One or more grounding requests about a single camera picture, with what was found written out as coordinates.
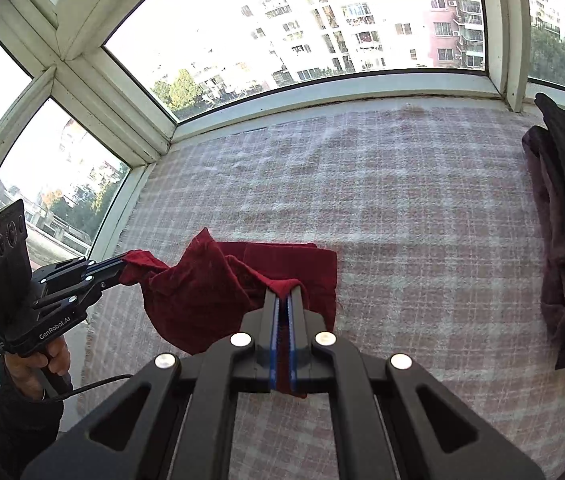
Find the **silver screw head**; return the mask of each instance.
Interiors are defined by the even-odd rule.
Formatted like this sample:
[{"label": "silver screw head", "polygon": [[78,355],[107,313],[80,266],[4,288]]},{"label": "silver screw head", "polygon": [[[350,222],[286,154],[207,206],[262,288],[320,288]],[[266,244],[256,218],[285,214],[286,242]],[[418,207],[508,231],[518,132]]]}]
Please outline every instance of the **silver screw head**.
[{"label": "silver screw head", "polygon": [[331,346],[335,343],[335,335],[331,332],[318,332],[315,335],[315,342],[322,346]]},{"label": "silver screw head", "polygon": [[238,332],[231,336],[230,341],[233,346],[247,346],[251,343],[251,336],[245,332]]},{"label": "silver screw head", "polygon": [[158,368],[171,368],[176,364],[176,357],[171,354],[160,354],[155,358],[154,363]]},{"label": "silver screw head", "polygon": [[391,356],[391,365],[398,370],[407,370],[411,368],[413,361],[407,354],[394,354]]}]

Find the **white window frame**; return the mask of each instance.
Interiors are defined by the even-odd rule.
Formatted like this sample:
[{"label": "white window frame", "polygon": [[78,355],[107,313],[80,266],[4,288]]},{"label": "white window frame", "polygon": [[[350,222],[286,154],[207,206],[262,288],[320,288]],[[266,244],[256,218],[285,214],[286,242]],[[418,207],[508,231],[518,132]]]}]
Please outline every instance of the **white window frame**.
[{"label": "white window frame", "polygon": [[529,0],[482,0],[488,73],[399,70],[308,80],[180,123],[102,47],[142,1],[0,0],[0,42],[34,78],[0,121],[0,164],[51,96],[131,167],[94,241],[93,257],[105,258],[115,251],[120,230],[155,163],[171,145],[198,134],[219,128],[239,131],[245,121],[288,110],[392,96],[495,98],[519,112],[528,109],[537,91],[544,91],[565,107],[565,89],[527,83]]}]

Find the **black cable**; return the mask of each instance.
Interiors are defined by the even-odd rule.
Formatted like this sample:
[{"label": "black cable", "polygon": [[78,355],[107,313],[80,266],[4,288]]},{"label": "black cable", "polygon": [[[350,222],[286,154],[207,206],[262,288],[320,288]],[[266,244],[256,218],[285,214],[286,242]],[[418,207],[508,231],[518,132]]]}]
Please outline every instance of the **black cable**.
[{"label": "black cable", "polygon": [[108,379],[103,379],[102,381],[96,381],[95,383],[82,386],[77,390],[73,390],[73,392],[68,392],[66,394],[52,397],[51,399],[44,399],[41,400],[40,402],[58,402],[59,400],[66,400],[69,399],[69,397],[73,397],[74,395],[81,394],[83,392],[91,390],[92,388],[97,388],[98,386],[102,386],[103,384],[113,383],[114,381],[120,381],[121,379],[129,379],[130,377],[133,377],[133,375],[132,374],[116,375],[114,377],[109,377]]}]

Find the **human hand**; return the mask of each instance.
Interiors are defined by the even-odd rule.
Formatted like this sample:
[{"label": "human hand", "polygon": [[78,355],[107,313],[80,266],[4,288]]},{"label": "human hand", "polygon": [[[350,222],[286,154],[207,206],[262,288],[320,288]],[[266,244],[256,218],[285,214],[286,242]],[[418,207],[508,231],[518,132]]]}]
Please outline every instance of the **human hand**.
[{"label": "human hand", "polygon": [[5,353],[6,369],[9,371],[16,388],[23,395],[33,400],[42,399],[43,387],[38,382],[32,368],[49,366],[50,372],[58,375],[64,375],[69,371],[71,355],[69,354],[64,336],[60,336],[48,343],[47,353],[51,356],[51,360],[48,360],[39,352],[29,357]]}]

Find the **dark purple cloth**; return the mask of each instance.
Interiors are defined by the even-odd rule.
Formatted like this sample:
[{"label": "dark purple cloth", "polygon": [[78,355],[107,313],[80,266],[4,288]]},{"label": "dark purple cloth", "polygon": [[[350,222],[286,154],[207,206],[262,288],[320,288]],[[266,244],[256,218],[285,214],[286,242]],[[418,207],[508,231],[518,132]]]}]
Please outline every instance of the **dark purple cloth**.
[{"label": "dark purple cloth", "polygon": [[549,177],[547,165],[551,167],[553,161],[543,146],[546,142],[553,141],[539,126],[534,126],[522,137],[545,242],[540,309],[552,340],[562,343],[565,340],[565,200]]}]

